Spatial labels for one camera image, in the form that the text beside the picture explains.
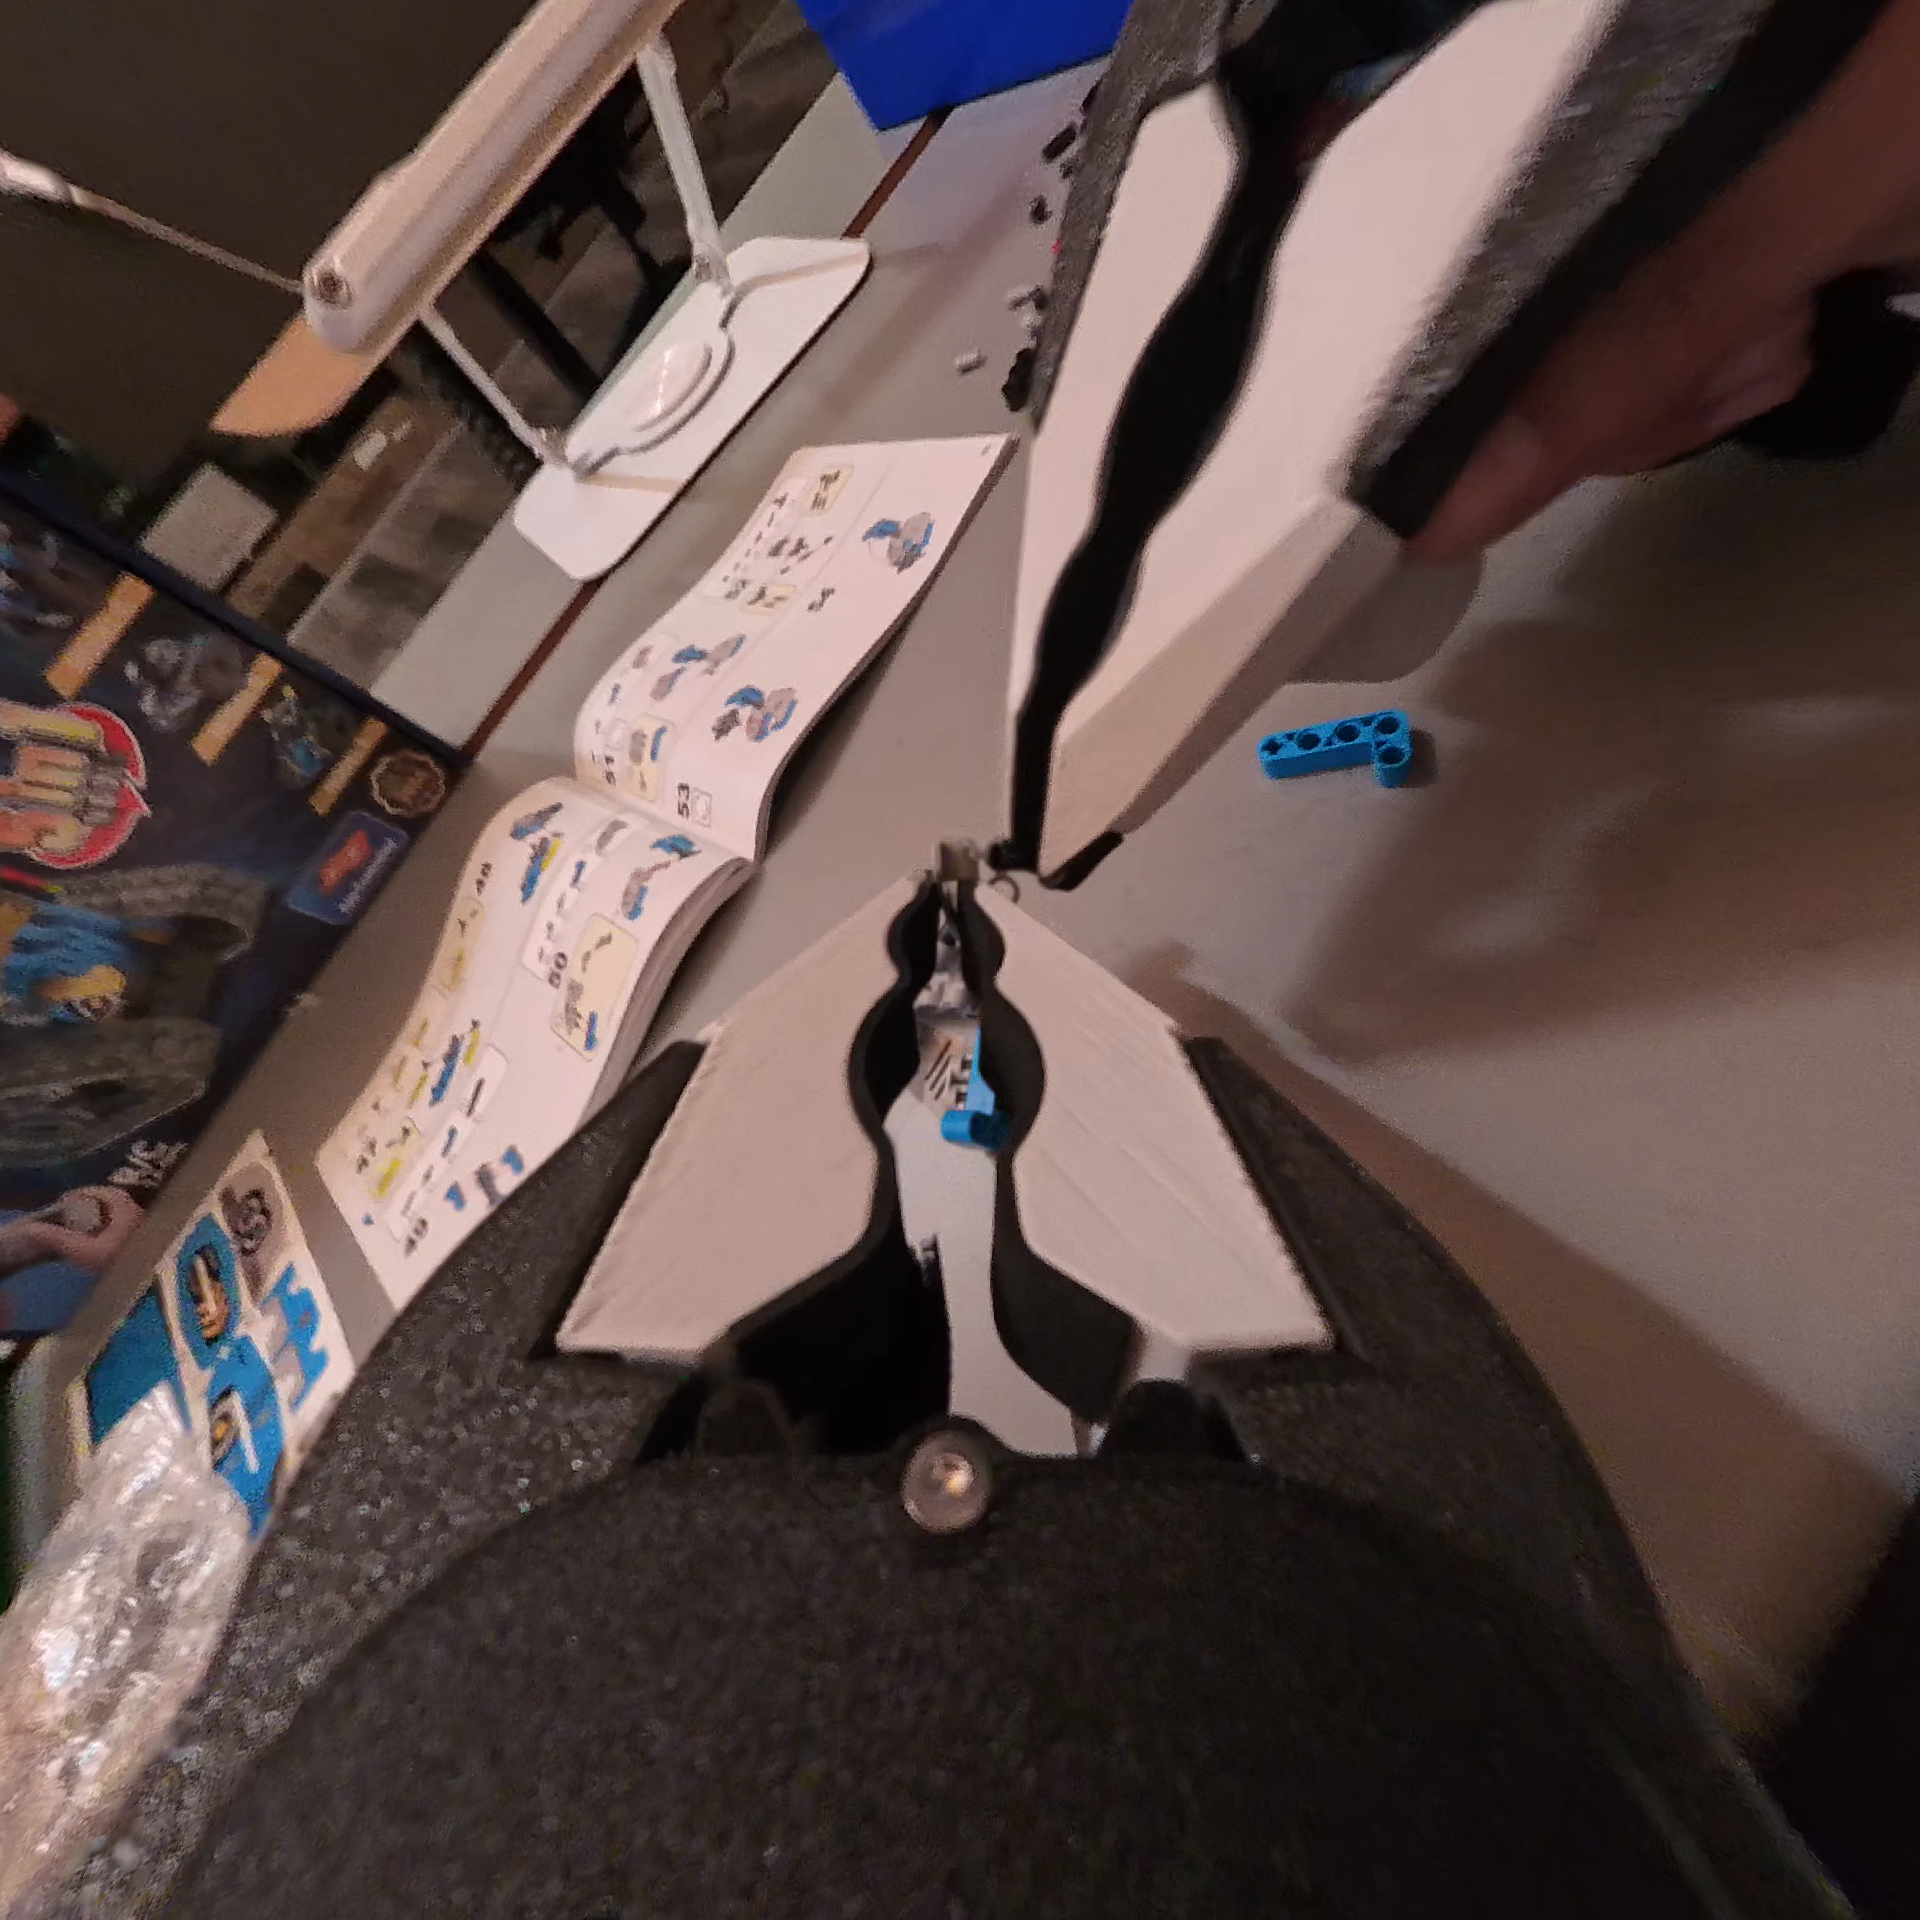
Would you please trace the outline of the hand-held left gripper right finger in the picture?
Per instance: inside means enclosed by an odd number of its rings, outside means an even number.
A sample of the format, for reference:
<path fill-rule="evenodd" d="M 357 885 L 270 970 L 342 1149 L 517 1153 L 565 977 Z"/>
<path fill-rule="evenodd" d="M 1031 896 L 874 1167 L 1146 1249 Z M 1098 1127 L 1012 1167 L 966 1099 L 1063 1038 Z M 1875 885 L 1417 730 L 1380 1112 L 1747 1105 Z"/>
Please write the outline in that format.
<path fill-rule="evenodd" d="M 993 1313 L 1070 1414 L 1181 1361 L 1331 1354 L 1332 1326 L 1174 1022 L 995 890 L 971 895 L 995 1154 Z"/>

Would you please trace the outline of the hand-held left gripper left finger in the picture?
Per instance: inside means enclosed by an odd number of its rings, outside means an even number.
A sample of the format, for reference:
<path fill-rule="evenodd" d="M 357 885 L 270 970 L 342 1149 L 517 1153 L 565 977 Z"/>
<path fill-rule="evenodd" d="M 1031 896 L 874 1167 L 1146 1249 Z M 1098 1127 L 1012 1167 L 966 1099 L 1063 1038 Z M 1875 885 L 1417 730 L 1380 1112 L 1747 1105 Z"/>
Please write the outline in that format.
<path fill-rule="evenodd" d="M 707 1027 L 561 1351 L 705 1361 L 898 1225 L 929 977 L 931 883 L 895 880 Z"/>

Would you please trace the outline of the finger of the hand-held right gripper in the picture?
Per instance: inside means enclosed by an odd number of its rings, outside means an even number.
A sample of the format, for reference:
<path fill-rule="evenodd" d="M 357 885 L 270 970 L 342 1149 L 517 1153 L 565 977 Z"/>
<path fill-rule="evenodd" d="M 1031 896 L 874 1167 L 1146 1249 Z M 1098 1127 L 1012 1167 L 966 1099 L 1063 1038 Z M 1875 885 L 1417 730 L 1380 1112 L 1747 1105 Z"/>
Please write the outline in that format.
<path fill-rule="evenodd" d="M 1130 793 L 1070 823 L 1090 717 L 1149 537 L 1211 451 L 1250 346 L 1250 136 L 1218 81 L 1089 125 L 1038 344 L 1014 593 L 1006 858 L 1105 858 Z"/>
<path fill-rule="evenodd" d="M 1119 647 L 1070 721 L 1070 769 L 1130 793 L 1119 838 L 1211 755 L 1396 565 L 1401 544 L 1349 499 L 1359 433 L 1385 413 L 1495 214 L 1549 88 L 1573 78 L 1606 5 L 1492 5 L 1403 106 L 1378 97 L 1314 151 L 1294 214 L 1252 160 L 1250 346 L 1217 441 L 1149 537 Z"/>

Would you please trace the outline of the pile of small brick parts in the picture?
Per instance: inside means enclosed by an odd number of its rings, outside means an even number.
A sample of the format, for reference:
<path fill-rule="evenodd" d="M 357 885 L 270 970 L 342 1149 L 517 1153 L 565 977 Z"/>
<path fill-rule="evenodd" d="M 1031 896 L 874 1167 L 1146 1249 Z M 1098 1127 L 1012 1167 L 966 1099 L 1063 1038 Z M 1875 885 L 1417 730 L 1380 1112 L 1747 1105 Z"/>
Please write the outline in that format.
<path fill-rule="evenodd" d="M 949 351 L 951 374 L 981 397 L 995 393 L 1010 418 L 1033 397 L 1041 337 L 1063 249 L 1065 207 L 1089 144 L 1090 106 L 1051 131 L 993 230 L 985 309 L 962 326 Z"/>

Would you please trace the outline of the grey panel with connectors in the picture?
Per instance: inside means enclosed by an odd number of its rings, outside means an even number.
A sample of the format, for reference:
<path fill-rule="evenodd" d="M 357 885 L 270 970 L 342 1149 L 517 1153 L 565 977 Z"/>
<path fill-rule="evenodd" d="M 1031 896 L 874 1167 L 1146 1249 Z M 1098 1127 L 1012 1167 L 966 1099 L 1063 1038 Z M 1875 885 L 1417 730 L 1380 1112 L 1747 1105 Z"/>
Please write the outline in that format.
<path fill-rule="evenodd" d="M 975 1035 L 975 998 L 966 979 L 961 899 L 966 885 L 978 885 L 987 875 L 989 869 L 975 842 L 954 838 L 939 845 L 932 863 L 939 896 L 932 968 L 917 998 L 922 1051 L 939 1051 L 949 1043 L 962 1048 Z"/>

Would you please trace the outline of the blue angled beam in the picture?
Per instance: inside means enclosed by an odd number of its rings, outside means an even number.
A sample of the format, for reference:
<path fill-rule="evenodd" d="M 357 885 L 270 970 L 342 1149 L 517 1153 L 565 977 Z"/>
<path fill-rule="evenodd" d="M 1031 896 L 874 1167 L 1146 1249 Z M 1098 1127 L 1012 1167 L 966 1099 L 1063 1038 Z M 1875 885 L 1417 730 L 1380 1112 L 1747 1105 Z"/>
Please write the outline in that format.
<path fill-rule="evenodd" d="M 1420 739 L 1403 712 L 1378 710 L 1263 734 L 1255 753 L 1259 774 L 1270 782 L 1364 769 L 1380 787 L 1394 790 L 1413 781 Z"/>

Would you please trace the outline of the grey desk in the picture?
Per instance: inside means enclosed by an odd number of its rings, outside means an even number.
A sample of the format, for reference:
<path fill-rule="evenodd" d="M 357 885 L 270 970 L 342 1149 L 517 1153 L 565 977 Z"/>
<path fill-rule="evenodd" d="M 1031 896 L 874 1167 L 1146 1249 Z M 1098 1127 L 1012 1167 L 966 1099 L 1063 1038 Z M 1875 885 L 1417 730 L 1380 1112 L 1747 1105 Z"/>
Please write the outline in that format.
<path fill-rule="evenodd" d="M 951 374 L 993 230 L 1085 73 L 876 136 L 843 82 L 732 231 L 867 226 L 801 370 L 490 713 L 374 901 L 90 1315 L 12 1383 L 12 1545 L 60 1512 L 57 1401 L 261 1131 L 357 1351 L 390 1303 L 315 1181 L 479 826 L 562 769 L 614 647 L 802 445 L 1009 425 Z M 1452 1251 L 1593 1451 L 1747 1737 L 1786 1725 L 1915 1478 L 1915 409 L 1854 465 L 1729 448 L 1598 483 L 1435 608 L 1380 603 L 1282 687 L 1055 927 L 1228 1041 Z M 1263 734 L 1398 710 L 1413 781 L 1259 774 Z"/>

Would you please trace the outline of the person's right hand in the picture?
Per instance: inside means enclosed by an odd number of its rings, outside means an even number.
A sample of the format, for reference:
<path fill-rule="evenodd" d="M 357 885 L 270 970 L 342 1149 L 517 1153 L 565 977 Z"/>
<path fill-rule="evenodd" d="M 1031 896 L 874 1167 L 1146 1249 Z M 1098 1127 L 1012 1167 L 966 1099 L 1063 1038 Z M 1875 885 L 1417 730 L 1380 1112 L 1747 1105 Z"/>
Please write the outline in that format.
<path fill-rule="evenodd" d="M 1686 458 L 1798 393 L 1817 290 L 1915 275 L 1918 5 L 1885 5 L 1813 106 L 1531 370 L 1409 544 L 1449 565 L 1598 477 Z"/>

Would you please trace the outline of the blue plastic bin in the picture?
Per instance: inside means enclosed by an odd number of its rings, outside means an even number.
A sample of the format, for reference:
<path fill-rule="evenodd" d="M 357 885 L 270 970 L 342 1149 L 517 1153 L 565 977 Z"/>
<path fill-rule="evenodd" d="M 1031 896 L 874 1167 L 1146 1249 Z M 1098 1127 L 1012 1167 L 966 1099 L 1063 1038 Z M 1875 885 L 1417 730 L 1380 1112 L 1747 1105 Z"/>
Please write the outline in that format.
<path fill-rule="evenodd" d="M 876 131 L 1102 59 L 1130 2 L 801 2 Z"/>

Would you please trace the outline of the open instruction booklet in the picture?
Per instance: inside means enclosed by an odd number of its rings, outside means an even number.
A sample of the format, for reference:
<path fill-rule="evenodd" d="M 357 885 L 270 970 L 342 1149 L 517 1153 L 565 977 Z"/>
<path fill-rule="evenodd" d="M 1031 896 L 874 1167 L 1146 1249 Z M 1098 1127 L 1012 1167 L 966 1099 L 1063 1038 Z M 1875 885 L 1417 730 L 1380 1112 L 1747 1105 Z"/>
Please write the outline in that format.
<path fill-rule="evenodd" d="M 390 1306 L 625 1079 L 687 949 L 756 874 L 786 763 L 893 642 L 1014 446 L 795 451 L 593 687 L 570 769 L 479 830 L 413 1003 L 318 1153 Z"/>

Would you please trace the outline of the blue sticker sheet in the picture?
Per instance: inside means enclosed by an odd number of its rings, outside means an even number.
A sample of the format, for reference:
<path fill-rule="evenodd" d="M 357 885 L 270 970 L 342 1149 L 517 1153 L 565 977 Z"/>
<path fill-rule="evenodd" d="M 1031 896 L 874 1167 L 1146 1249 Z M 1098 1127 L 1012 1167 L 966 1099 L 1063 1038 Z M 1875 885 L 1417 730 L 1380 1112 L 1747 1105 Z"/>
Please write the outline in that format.
<path fill-rule="evenodd" d="M 261 1536 L 354 1375 L 289 1183 L 255 1131 L 69 1386 L 67 1422 L 87 1462 L 137 1406 L 161 1401 Z"/>

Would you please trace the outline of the dark blue toy kit box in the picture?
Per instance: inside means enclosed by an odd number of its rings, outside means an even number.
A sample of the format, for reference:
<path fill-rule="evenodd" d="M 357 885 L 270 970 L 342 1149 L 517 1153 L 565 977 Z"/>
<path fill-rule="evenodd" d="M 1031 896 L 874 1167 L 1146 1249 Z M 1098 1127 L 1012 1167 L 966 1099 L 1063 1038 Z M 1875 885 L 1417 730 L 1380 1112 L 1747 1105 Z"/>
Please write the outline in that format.
<path fill-rule="evenodd" d="M 5 1351 L 78 1315 L 461 775 L 5 473 Z"/>

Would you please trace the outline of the shelf with cardboard boxes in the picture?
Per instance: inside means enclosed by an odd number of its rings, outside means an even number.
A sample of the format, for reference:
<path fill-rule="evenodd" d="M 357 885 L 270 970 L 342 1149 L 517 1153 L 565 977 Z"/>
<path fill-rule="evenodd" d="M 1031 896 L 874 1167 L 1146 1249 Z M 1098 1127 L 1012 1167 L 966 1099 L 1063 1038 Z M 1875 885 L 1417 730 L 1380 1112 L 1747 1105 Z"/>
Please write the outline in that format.
<path fill-rule="evenodd" d="M 514 523 L 593 366 L 483 256 L 380 366 L 290 327 L 131 504 L 140 542 L 243 621 L 455 741 L 476 741 L 593 591 Z"/>

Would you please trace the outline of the clear plastic bag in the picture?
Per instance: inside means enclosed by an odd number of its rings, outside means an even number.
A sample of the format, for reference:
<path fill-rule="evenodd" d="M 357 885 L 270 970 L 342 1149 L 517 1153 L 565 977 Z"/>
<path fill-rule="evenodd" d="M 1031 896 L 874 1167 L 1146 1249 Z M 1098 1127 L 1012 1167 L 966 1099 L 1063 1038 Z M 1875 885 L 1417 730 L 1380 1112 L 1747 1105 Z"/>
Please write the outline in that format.
<path fill-rule="evenodd" d="M 2 1917 L 51 1917 L 204 1678 L 249 1512 L 167 1389 L 91 1451 L 2 1625 Z"/>

